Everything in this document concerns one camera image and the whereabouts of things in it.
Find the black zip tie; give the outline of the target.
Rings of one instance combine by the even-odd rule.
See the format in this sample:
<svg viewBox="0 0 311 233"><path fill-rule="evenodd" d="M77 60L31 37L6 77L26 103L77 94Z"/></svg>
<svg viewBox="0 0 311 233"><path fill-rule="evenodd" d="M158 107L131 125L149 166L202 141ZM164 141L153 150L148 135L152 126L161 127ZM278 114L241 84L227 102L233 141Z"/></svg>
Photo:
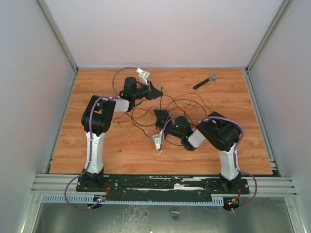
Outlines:
<svg viewBox="0 0 311 233"><path fill-rule="evenodd" d="M162 96L163 96L163 87L161 87L161 97L160 97L160 104L159 104L159 110L161 110L161 106L162 106Z"/></svg>

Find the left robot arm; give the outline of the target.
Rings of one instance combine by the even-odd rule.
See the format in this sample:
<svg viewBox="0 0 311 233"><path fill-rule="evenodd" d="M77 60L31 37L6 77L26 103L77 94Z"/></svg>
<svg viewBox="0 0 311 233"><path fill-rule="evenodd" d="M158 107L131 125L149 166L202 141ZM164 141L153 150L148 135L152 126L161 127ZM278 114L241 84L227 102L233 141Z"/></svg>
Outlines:
<svg viewBox="0 0 311 233"><path fill-rule="evenodd" d="M151 81L140 83L134 77L127 77L123 90L116 97L91 97L81 119L87 137L87 158L78 191L100 191L104 187L103 150L104 138L108 132L114 113L130 112L136 100L154 100L163 96Z"/></svg>

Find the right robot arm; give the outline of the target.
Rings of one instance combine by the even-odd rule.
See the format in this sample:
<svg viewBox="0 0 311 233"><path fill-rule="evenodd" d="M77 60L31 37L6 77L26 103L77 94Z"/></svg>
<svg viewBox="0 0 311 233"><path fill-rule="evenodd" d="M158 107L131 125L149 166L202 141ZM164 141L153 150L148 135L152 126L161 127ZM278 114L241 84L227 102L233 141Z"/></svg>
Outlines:
<svg viewBox="0 0 311 233"><path fill-rule="evenodd" d="M223 115L212 112L193 128L184 116L171 118L166 110L154 110L155 127L160 129L152 136L156 149L161 152L166 136L171 135L181 140L182 146L188 151L194 151L205 141L208 141L219 153L221 161L220 186L226 193L232 193L238 188L241 179L237 159L237 145L243 131L241 126Z"/></svg>

